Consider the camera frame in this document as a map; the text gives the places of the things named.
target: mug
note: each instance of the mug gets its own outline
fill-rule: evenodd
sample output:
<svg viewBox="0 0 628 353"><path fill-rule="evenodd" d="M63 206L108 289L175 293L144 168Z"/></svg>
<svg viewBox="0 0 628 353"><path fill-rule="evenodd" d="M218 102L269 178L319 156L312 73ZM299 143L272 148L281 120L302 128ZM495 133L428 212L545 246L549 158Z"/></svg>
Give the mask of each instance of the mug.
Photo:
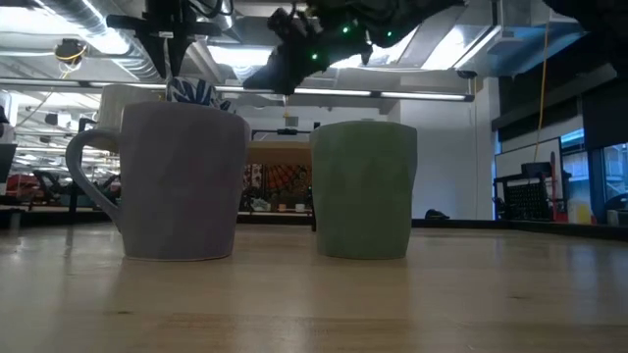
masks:
<svg viewBox="0 0 628 353"><path fill-rule="evenodd" d="M68 145L66 162L74 181L118 227L127 257L215 259L232 253L249 136L243 118L210 107L130 104L120 132L81 132ZM80 167L81 149L98 138L120 149L120 207Z"/></svg>
<svg viewBox="0 0 628 353"><path fill-rule="evenodd" d="M321 126L310 135L312 196L322 255L405 256L412 224L417 132L384 122Z"/></svg>
<svg viewBox="0 0 628 353"><path fill-rule="evenodd" d="M158 102L159 94L145 88L128 84L109 84L103 87L98 108L96 128L120 131L122 114L125 107L132 103ZM118 152L117 146L109 140L94 139L88 144L90 147Z"/></svg>

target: yellow cable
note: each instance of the yellow cable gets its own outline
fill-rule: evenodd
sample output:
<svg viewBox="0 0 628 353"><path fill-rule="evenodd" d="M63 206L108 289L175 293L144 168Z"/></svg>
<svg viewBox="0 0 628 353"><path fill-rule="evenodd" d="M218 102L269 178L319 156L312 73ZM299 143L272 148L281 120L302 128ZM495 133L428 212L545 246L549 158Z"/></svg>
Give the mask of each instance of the yellow cable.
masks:
<svg viewBox="0 0 628 353"><path fill-rule="evenodd" d="M539 114L539 128L537 129L537 145L534 149L534 163L537 163L537 155L539 154L539 142L541 142L541 129L543 128L543 117L546 107L546 82L548 80L548 47L550 43L550 19L546 23L546 44L543 59L543 78L541 79L541 112Z"/></svg>
<svg viewBox="0 0 628 353"><path fill-rule="evenodd" d="M86 45L82 47L82 50L78 54L75 54L75 55L72 55L72 56L69 56L69 57L60 57L58 55L55 55L55 57L58 60L61 60L61 61L74 60L74 59L78 58L79 56L83 55L85 53L85 50L87 50L87 46Z"/></svg>

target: table surface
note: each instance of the table surface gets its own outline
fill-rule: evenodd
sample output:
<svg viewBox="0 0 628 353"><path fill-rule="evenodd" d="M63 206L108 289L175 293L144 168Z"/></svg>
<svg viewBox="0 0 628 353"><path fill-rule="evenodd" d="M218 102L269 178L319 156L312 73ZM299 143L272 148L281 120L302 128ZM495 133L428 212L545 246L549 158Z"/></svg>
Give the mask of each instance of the table surface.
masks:
<svg viewBox="0 0 628 353"><path fill-rule="evenodd" d="M624 352L628 246L415 229L407 258L238 226L232 257L123 259L111 225L0 236L1 352Z"/></svg>

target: green mug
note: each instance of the green mug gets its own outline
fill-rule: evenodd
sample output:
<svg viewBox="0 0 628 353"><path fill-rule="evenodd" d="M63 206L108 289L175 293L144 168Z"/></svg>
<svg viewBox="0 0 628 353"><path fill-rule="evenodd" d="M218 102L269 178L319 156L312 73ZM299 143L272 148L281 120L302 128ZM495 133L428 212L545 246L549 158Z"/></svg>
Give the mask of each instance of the green mug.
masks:
<svg viewBox="0 0 628 353"><path fill-rule="evenodd" d="M349 259L405 256L412 223L417 132L348 122L312 132L318 251Z"/></svg>

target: fluorescent light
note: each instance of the fluorescent light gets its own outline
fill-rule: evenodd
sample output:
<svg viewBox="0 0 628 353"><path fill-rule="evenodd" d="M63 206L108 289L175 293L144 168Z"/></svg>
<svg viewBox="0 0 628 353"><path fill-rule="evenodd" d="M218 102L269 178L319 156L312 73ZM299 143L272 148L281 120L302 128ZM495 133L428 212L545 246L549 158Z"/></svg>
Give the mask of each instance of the fluorescent light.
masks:
<svg viewBox="0 0 628 353"><path fill-rule="evenodd" d="M25 84L25 85L42 85L42 86L63 86L63 87L80 87L78 81L64 79L37 79L37 78L13 78L2 77L0 83L4 84Z"/></svg>
<svg viewBox="0 0 628 353"><path fill-rule="evenodd" d="M238 92L243 92L244 91L244 87L241 86L216 86L216 91L217 92L228 92L228 93L238 93Z"/></svg>
<svg viewBox="0 0 628 353"><path fill-rule="evenodd" d="M216 91L223 93L273 93L273 91L269 89L244 89L244 87L241 86L228 85L216 86ZM365 90L349 89L296 88L294 90L294 94L368 97L371 95L371 92Z"/></svg>
<svg viewBox="0 0 628 353"><path fill-rule="evenodd" d="M93 82L90 81L89 85L94 88L102 88L104 86L108 86L110 84L123 84L123 85L131 85L139 88L146 89L166 89L166 84L164 83L137 83L137 82Z"/></svg>
<svg viewBox="0 0 628 353"><path fill-rule="evenodd" d="M460 69L464 64L466 64L471 58L476 56L482 48L484 48L495 36L501 32L501 25L496 25L491 32L482 39L476 46L473 47L465 56L463 56L455 65L453 66L455 69Z"/></svg>
<svg viewBox="0 0 628 353"><path fill-rule="evenodd" d="M65 171L67 172L68 169L66 167L41 167L41 168L37 168L39 171Z"/></svg>
<svg viewBox="0 0 628 353"><path fill-rule="evenodd" d="M39 158L33 156L33 155L23 155L23 156L18 156L18 158L22 158L23 160L27 160L27 161L36 161Z"/></svg>
<svg viewBox="0 0 628 353"><path fill-rule="evenodd" d="M436 46L422 70L447 70L465 53L464 34L455 26Z"/></svg>
<svg viewBox="0 0 628 353"><path fill-rule="evenodd" d="M266 47L236 47L225 48L210 45L207 47L212 54L212 59L217 64L231 67L264 66L273 49Z"/></svg>
<svg viewBox="0 0 628 353"><path fill-rule="evenodd" d="M0 11L0 32L3 31L63 36L75 34L77 27L42 9L3 7Z"/></svg>
<svg viewBox="0 0 628 353"><path fill-rule="evenodd" d="M60 154L66 153L65 148L53 148L53 147L18 147L17 150L23 151L23 152L49 152L49 153L60 153ZM92 150L92 149L84 149L82 153L83 154L108 154L109 152Z"/></svg>
<svg viewBox="0 0 628 353"><path fill-rule="evenodd" d="M462 94L382 92L382 98L464 101L467 97Z"/></svg>
<svg viewBox="0 0 628 353"><path fill-rule="evenodd" d="M318 89L318 88L296 88L295 94L306 95L337 95L337 96L355 96L355 97L369 97L370 91L361 90L344 90L344 89Z"/></svg>

